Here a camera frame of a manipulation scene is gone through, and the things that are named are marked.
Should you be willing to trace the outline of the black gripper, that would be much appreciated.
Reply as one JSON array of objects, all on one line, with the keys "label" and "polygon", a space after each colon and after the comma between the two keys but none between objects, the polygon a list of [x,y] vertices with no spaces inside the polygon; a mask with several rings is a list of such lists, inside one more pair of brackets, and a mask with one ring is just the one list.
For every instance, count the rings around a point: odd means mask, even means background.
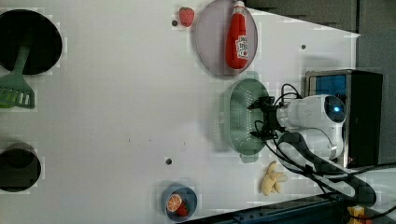
[{"label": "black gripper", "polygon": [[262,109],[263,113],[263,131],[250,132],[256,138],[261,140],[277,139],[277,133],[275,130],[279,127],[276,111],[277,107],[273,105],[275,98],[273,96],[259,97],[247,108],[249,110]]}]

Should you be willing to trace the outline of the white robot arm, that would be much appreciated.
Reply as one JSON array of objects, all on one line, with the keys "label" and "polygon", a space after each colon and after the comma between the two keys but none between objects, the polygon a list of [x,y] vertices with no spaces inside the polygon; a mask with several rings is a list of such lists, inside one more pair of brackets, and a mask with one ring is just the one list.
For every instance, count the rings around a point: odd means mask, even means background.
[{"label": "white robot arm", "polygon": [[379,210],[395,207],[393,164],[352,170],[333,161],[345,148],[342,130],[346,113],[340,99],[321,94],[278,105],[266,96],[247,108],[263,114],[262,129],[252,135],[264,143],[272,140],[276,155],[288,170],[342,195],[352,205]]}]

